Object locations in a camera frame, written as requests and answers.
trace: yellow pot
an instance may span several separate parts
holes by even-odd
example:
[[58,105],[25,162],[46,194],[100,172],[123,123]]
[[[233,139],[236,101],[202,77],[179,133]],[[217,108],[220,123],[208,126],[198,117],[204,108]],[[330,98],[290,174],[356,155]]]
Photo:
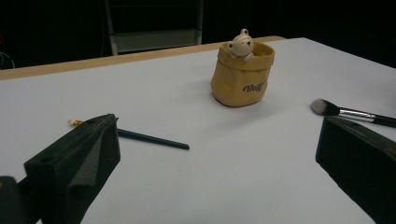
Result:
[[227,43],[219,48],[215,74],[210,82],[213,95],[228,106],[252,105],[259,102],[267,89],[268,76],[274,64],[275,50],[255,42],[254,56],[233,58]]

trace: thin paintbrush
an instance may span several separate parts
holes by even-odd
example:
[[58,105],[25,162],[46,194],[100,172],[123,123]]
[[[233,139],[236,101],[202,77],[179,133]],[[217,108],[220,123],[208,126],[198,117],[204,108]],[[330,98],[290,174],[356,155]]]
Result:
[[335,104],[323,99],[317,99],[312,102],[311,109],[317,115],[321,116],[340,116],[347,119],[358,119],[370,123],[381,124],[396,128],[396,119],[382,115],[372,114],[354,109],[338,107]]
[[[70,119],[69,124],[71,125],[80,125],[84,121],[77,120],[77,119]],[[124,137],[124,138],[130,138],[138,141],[143,141],[143,142],[148,142],[148,143],[154,143],[154,144],[159,144],[163,146],[168,146],[168,147],[177,147],[181,149],[186,149],[189,150],[190,146],[184,143],[179,143],[179,142],[174,142],[158,137],[153,137],[149,135],[145,135],[142,133],[133,133],[129,131],[125,131],[123,129],[117,129],[117,133],[119,134],[119,137]]]

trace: brush ferrule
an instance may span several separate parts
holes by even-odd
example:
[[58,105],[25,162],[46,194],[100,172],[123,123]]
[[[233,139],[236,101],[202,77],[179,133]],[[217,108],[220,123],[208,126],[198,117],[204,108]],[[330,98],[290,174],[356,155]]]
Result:
[[375,115],[367,112],[362,112],[359,110],[340,108],[340,117],[348,119],[358,119],[366,122],[373,122],[375,120]]

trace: white table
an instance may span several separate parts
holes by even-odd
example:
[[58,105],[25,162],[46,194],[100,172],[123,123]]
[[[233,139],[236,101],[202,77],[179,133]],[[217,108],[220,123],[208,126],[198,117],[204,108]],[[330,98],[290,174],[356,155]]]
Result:
[[[317,98],[396,117],[396,70],[306,38],[276,50],[255,105],[212,96],[217,50],[0,81],[0,175],[107,113],[118,127],[189,144],[120,139],[121,161],[83,223],[374,223],[315,161]],[[360,122],[395,140],[395,129]]]

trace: black brush bristles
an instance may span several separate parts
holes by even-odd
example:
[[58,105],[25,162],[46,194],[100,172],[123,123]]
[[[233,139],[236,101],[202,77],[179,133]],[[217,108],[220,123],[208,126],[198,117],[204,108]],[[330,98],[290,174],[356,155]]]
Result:
[[337,116],[340,114],[340,108],[337,105],[323,99],[314,100],[311,109],[315,114],[321,116]]

